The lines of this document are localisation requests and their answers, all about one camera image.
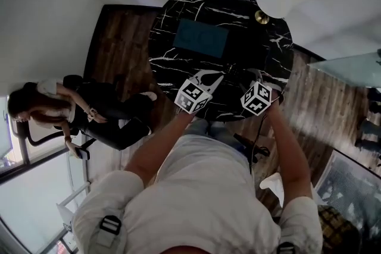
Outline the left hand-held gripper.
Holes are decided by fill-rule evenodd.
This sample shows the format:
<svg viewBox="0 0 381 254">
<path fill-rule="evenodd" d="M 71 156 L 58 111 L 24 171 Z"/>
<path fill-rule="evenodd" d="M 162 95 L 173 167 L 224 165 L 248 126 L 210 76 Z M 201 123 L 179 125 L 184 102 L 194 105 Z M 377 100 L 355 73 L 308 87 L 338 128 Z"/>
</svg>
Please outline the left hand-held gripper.
<svg viewBox="0 0 381 254">
<path fill-rule="evenodd" d="M 212 83 L 207 85 L 201 78 L 210 74 Z M 221 71 L 202 70 L 186 79 L 177 92 L 174 103 L 188 114 L 193 114 L 211 99 L 211 95 L 220 85 L 224 75 Z"/>
</svg>

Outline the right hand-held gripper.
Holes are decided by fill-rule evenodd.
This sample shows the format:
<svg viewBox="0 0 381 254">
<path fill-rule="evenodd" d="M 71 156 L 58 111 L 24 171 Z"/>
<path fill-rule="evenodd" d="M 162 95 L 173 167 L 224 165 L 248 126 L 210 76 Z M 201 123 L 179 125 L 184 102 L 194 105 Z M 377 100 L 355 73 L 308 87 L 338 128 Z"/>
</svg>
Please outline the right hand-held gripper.
<svg viewBox="0 0 381 254">
<path fill-rule="evenodd" d="M 246 70 L 251 79 L 240 79 L 240 87 L 243 95 L 240 98 L 243 117 L 259 116 L 264 113 L 277 97 L 281 98 L 283 92 L 283 83 L 267 75 L 261 75 L 261 72 L 255 68 Z"/>
</svg>

